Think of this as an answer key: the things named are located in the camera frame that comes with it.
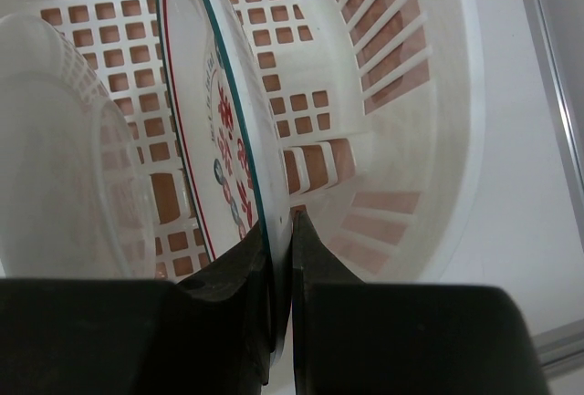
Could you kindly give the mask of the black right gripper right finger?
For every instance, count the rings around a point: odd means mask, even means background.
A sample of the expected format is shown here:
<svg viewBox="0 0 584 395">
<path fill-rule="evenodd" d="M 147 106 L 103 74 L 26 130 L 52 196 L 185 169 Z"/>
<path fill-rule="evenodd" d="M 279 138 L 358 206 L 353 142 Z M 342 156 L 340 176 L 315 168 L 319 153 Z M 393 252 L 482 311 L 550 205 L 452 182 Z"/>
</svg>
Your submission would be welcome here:
<svg viewBox="0 0 584 395">
<path fill-rule="evenodd" d="M 523 316 L 493 286 L 367 283 L 308 214 L 291 242 L 299 394 L 546 394 Z"/>
</svg>

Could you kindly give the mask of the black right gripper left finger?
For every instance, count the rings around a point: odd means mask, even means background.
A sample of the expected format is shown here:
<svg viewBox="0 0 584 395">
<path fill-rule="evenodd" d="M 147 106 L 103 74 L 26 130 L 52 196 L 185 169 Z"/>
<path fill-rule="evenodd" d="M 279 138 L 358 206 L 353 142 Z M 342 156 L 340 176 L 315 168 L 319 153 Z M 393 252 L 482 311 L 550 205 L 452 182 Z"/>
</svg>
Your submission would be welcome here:
<svg viewBox="0 0 584 395">
<path fill-rule="evenodd" d="M 4 394 L 257 394 L 273 349 L 258 227 L 179 283 L 1 283 Z"/>
</svg>

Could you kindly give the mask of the plate with red characters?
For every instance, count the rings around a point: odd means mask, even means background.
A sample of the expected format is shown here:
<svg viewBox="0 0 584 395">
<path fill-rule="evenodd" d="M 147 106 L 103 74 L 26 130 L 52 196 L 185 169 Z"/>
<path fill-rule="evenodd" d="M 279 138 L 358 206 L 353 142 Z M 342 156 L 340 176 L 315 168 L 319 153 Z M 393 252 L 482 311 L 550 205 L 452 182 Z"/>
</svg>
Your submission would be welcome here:
<svg viewBox="0 0 584 395">
<path fill-rule="evenodd" d="M 272 359 L 284 347 L 292 236 L 283 149 L 256 58 L 229 0 L 156 0 L 162 61 L 207 254 L 252 230 L 268 261 Z"/>
</svg>

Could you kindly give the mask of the plate with dark blue rim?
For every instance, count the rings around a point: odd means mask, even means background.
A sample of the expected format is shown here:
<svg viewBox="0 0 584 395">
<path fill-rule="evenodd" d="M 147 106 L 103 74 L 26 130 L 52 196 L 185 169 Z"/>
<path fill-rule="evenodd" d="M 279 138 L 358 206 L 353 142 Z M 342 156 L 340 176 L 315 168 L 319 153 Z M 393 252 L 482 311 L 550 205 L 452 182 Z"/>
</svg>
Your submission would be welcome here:
<svg viewBox="0 0 584 395">
<path fill-rule="evenodd" d="M 152 279 L 155 203 L 88 61 L 36 16 L 1 20 L 1 276 Z"/>
</svg>

